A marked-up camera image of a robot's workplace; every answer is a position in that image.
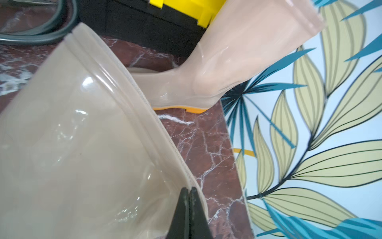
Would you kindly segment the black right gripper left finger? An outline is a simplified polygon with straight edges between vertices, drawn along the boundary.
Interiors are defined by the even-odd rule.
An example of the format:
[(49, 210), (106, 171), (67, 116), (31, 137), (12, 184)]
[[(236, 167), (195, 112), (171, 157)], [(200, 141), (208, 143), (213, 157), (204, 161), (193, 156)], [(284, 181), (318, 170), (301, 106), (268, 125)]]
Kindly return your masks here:
[(190, 233), (189, 192), (182, 188), (166, 239), (188, 239)]

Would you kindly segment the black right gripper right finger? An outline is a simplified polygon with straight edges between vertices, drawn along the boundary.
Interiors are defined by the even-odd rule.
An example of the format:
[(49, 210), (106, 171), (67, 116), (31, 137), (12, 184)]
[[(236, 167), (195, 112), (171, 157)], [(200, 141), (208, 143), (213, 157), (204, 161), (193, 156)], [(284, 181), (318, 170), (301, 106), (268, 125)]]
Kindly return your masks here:
[(189, 193), (190, 239), (213, 239), (204, 214), (198, 191), (193, 187)]

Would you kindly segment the beige boot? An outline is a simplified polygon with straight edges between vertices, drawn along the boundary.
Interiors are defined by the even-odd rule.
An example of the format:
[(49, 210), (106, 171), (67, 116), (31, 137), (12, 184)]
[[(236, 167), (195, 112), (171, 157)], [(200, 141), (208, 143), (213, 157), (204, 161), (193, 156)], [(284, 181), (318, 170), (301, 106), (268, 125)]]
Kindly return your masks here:
[(323, 28), (311, 1), (226, 1), (182, 65), (128, 70), (153, 109), (200, 114)]
[(1, 112), (1, 238), (165, 239), (198, 191), (132, 75), (77, 25)]

